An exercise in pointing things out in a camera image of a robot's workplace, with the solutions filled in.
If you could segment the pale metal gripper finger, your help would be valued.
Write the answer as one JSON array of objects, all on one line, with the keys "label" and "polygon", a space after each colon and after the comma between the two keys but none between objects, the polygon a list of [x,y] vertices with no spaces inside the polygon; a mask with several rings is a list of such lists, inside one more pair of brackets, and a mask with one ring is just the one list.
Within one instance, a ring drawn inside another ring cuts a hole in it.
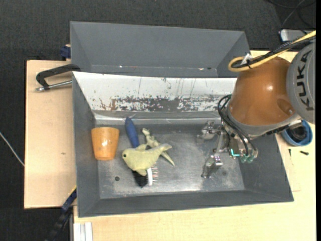
[{"label": "pale metal gripper finger", "polygon": [[222,165],[223,163],[219,155],[210,155],[204,163],[201,177],[205,179],[210,178],[211,175],[215,173]]},{"label": "pale metal gripper finger", "polygon": [[212,140],[214,137],[218,137],[221,134],[220,127],[214,121],[207,121],[202,127],[199,134],[197,134],[197,143],[203,143],[204,141]]}]

